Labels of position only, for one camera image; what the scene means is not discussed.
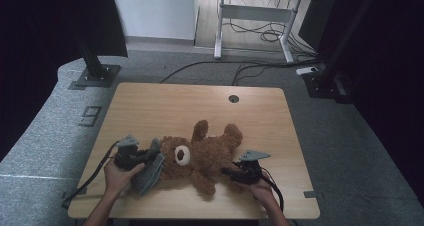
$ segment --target teddy bear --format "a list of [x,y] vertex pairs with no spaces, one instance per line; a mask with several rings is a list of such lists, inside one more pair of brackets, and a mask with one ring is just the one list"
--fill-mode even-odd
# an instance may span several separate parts
[[[243,134],[235,124],[228,124],[224,134],[206,137],[208,121],[201,120],[194,126],[191,141],[182,137],[165,136],[161,142],[161,153],[165,156],[160,179],[191,178],[198,192],[215,194],[212,177],[221,176],[222,168],[237,169],[232,162],[232,153],[243,140]],[[240,190],[230,182],[230,189]]]

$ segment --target white wall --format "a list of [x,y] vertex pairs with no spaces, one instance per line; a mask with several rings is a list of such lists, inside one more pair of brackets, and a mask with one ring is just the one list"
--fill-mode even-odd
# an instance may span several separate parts
[[125,36],[194,39],[197,0],[115,0]]

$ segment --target teddy bear snout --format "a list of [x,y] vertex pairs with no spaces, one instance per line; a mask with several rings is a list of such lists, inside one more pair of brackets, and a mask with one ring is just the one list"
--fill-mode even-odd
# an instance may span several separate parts
[[185,145],[175,148],[175,161],[177,164],[184,166],[190,162],[190,150]]

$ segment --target gray carpet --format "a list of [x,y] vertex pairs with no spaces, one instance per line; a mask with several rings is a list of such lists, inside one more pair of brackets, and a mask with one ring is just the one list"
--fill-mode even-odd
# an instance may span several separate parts
[[[224,56],[221,61],[251,59]],[[60,207],[63,192],[75,189],[116,86],[120,82],[158,83],[174,70],[194,62],[211,61],[212,56],[130,51],[128,59],[100,60],[122,65],[112,87],[68,90],[85,65],[77,60],[62,66],[50,98],[1,162],[0,225],[73,225],[74,220]],[[231,85],[238,66],[197,65],[165,83]],[[424,225],[422,206],[355,107],[309,98],[295,70],[268,69],[239,83],[278,87],[285,92],[321,209],[317,220],[297,223]],[[259,71],[252,69],[246,74]],[[102,107],[93,127],[79,126],[87,106]],[[127,222],[120,220],[115,224]]]

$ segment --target standing desk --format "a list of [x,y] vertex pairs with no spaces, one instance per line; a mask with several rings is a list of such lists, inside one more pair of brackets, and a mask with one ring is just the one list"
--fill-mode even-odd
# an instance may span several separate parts
[[[314,219],[320,211],[284,92],[278,88],[121,83],[101,126],[81,177],[82,185],[115,141],[132,134],[139,148],[147,149],[153,138],[191,138],[194,125],[209,122],[208,135],[219,136],[228,123],[235,123],[244,135],[234,152],[234,161],[247,150],[271,154],[259,163],[280,188],[284,213],[292,219]],[[190,180],[160,180],[145,196],[130,188],[115,203],[111,218],[144,219],[261,219],[265,211],[249,192],[230,191],[216,178],[213,197],[199,194]],[[72,218],[87,218],[105,189],[104,174],[77,196],[68,210]]]
[[230,5],[225,4],[224,0],[220,0],[218,12],[218,30],[216,32],[215,37],[214,58],[221,58],[222,20],[223,18],[231,18],[286,23],[283,37],[280,38],[280,43],[287,63],[293,63],[293,57],[291,55],[287,40],[292,30],[300,2],[301,0],[296,0],[295,6],[291,9],[276,9],[243,5]]

